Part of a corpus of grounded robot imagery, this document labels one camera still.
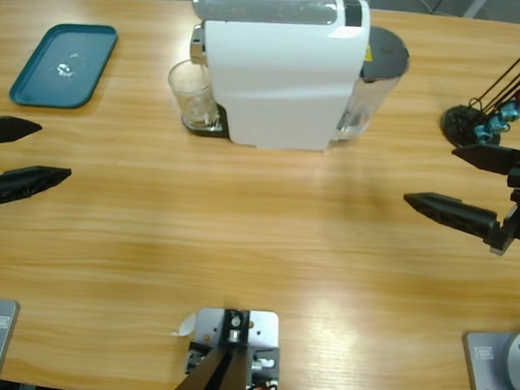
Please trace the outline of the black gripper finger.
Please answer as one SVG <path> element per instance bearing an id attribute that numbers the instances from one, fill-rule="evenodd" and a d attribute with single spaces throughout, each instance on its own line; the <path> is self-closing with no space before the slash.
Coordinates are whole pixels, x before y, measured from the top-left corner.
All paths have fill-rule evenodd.
<path id="1" fill-rule="evenodd" d="M 27 199 L 62 183 L 71 170 L 63 167 L 23 167 L 0 175 L 0 205 Z"/>
<path id="2" fill-rule="evenodd" d="M 15 142 L 40 131 L 42 127 L 35 122 L 14 116 L 0 116 L 0 144 Z"/>

